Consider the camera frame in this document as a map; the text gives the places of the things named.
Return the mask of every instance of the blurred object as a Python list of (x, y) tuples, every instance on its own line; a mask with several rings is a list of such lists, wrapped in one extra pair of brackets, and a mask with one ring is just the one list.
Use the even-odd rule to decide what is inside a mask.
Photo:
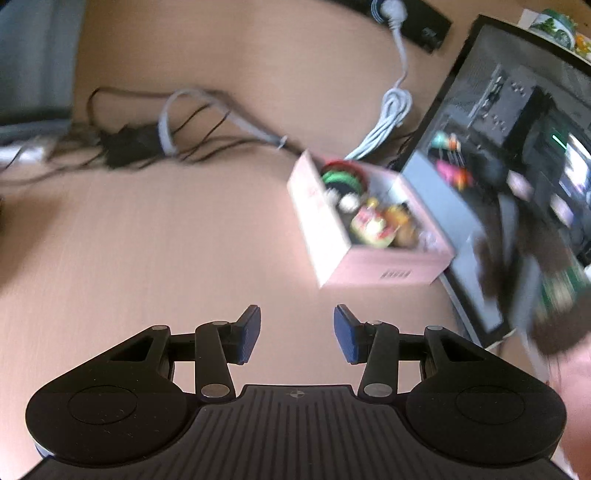
[(443, 160), (437, 160), (436, 169), (448, 185), (458, 189), (460, 192), (464, 188), (471, 187), (474, 184), (472, 175), (465, 168), (456, 167)]
[(400, 248), (416, 248), (421, 231), (417, 228), (408, 205), (392, 205), (384, 210), (384, 218), (396, 230), (394, 243)]
[[(475, 242), (479, 283), (483, 294), (496, 300), (512, 272), (507, 270), (494, 241)], [(533, 257), (543, 275), (536, 304), (531, 312), (528, 336), (546, 356), (567, 352), (591, 332), (591, 290), (583, 268), (573, 258), (559, 231), (544, 224), (522, 207), (519, 210), (515, 248), (523, 257)]]
[(370, 197), (370, 198), (368, 198), (366, 205), (368, 208), (375, 210), (379, 206), (379, 200), (376, 197)]
[(437, 245), (437, 238), (427, 230), (416, 229), (414, 233), (418, 233), (418, 248), (431, 251), (434, 250)]
[[(587, 311), (591, 302), (587, 302)], [(566, 354), (549, 359), (550, 386), (566, 406), (566, 427), (560, 441), (570, 470), (579, 480), (591, 479), (591, 335)]]
[(517, 198), (526, 202), (530, 201), (534, 189), (523, 175), (510, 171), (507, 175), (507, 185)]
[(351, 176), (357, 179), (360, 182), (362, 191), (358, 192), (359, 194), (367, 192), (368, 189), (368, 180), (363, 173), (363, 170), (354, 162), (350, 160), (333, 160), (328, 162), (324, 167), (320, 169), (320, 176), (324, 177), (324, 175), (331, 171), (344, 171), (349, 173)]
[(439, 131), (431, 141), (433, 148), (445, 148), (446, 150), (461, 150), (462, 145), (457, 140), (456, 134), (447, 135), (445, 132)]
[(577, 33), (577, 37), (574, 42), (574, 52), (586, 60), (589, 59), (587, 58), (587, 55), (591, 53), (591, 44), (589, 43), (587, 37), (581, 33)]
[(345, 171), (330, 171), (322, 177), (327, 189), (335, 189), (342, 196), (347, 193), (356, 193), (361, 195), (363, 189), (357, 179)]
[(0, 164), (8, 164), (18, 155), (20, 163), (35, 163), (47, 160), (53, 154), (57, 145), (57, 138), (38, 137), (27, 142), (15, 142), (4, 147), (0, 147)]
[(348, 193), (339, 202), (339, 210), (343, 213), (353, 213), (361, 207), (361, 200), (358, 195)]
[(573, 20), (564, 14), (560, 14), (551, 8), (547, 8), (538, 15), (530, 26), (537, 34), (542, 35), (561, 47), (574, 49), (575, 27)]
[(396, 235), (396, 230), (369, 202), (357, 212), (350, 228), (364, 244), (375, 248), (388, 247)]

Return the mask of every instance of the open box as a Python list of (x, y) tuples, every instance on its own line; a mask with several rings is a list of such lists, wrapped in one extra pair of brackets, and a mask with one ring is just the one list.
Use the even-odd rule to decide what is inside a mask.
[(288, 190), (319, 286), (431, 283), (454, 256), (441, 229), (402, 176), (365, 163), (357, 165), (368, 177), (371, 195), (392, 204), (407, 202), (422, 230), (431, 233), (432, 248), (380, 249), (353, 244), (339, 215), (325, 198), (318, 166), (304, 152), (291, 173)]

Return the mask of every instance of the colorful toy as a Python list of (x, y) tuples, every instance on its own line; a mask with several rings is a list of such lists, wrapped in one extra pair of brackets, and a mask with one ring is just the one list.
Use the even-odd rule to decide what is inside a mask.
[(408, 205), (392, 205), (383, 212), (383, 216), (392, 228), (396, 230), (394, 245), (401, 248), (416, 248), (419, 239), (419, 229), (413, 220)]
[(435, 163), (435, 168), (447, 184), (457, 188), (460, 192), (466, 187), (474, 185), (472, 175), (464, 167), (451, 165), (450, 163), (439, 159)]
[(351, 220), (361, 206), (361, 198), (367, 191), (367, 179), (363, 171), (347, 161), (334, 161), (326, 164), (321, 170), (322, 182), (326, 186), (328, 202), (345, 214), (345, 224)]
[(576, 26), (577, 24), (568, 15), (546, 8), (535, 18), (530, 25), (530, 30), (572, 50), (575, 47)]
[(431, 146), (433, 148), (451, 150), (451, 151), (460, 151), (462, 149), (462, 144), (457, 139), (456, 134), (448, 135), (445, 132), (437, 132), (431, 140)]
[(587, 56), (591, 54), (591, 44), (589, 44), (587, 38), (580, 33), (577, 33), (574, 41), (574, 52), (584, 59), (588, 59)]
[(364, 244), (376, 248), (386, 248), (394, 240), (396, 230), (376, 210), (374, 205), (377, 200), (370, 200), (367, 205), (359, 209), (351, 221), (350, 228)]

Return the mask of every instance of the computer monitor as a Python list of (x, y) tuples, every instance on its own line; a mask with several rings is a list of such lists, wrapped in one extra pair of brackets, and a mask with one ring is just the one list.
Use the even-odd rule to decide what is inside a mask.
[[(515, 326), (484, 298), (474, 254), (475, 242), (501, 223), (498, 194), (522, 195), (563, 231), (582, 265), (591, 264), (589, 93), (588, 61), (535, 31), (480, 16), (397, 164), (456, 249), (442, 281), (470, 338), (483, 346)], [(448, 156), (435, 139), (452, 136), (461, 152)], [(444, 178), (448, 165), (466, 167), (473, 186), (460, 189)], [(524, 309), (511, 311), (527, 317)]]
[(69, 130), (85, 8), (86, 0), (0, 0), (0, 145)]

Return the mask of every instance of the table surface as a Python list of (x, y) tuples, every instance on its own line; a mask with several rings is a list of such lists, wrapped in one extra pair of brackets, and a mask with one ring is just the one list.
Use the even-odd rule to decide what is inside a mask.
[[(406, 129), (433, 101), (476, 15), (517, 21), (521, 12), (509, 0), (432, 3), (454, 25), (431, 56), (407, 43), (415, 112)], [(338, 157), (369, 131), (399, 70), (386, 29), (328, 2), (89, 0), (75, 110), (83, 119), (99, 85), (215, 87), (279, 133)], [(159, 108), (108, 98), (97, 105), (113, 129), (153, 120)], [(181, 105), (177, 115), (190, 108)], [(208, 121), (194, 122), (184, 141), (207, 131)], [(24, 423), (36, 389), (150, 325), (188, 333), (260, 305), (251, 361), (230, 369), (238, 390), (245, 383), (356, 387), (363, 367), (345, 362), (333, 334), (338, 303), (403, 332), (454, 328), (439, 282), (318, 289), (287, 193), (293, 164), (287, 153), (246, 147), (195, 167), (93, 171), (4, 192), (0, 478), (19, 478), (39, 460)], [(179, 365), (177, 384), (191, 391), (192, 375)], [(402, 365), (400, 390), (418, 378), (416, 365)]]

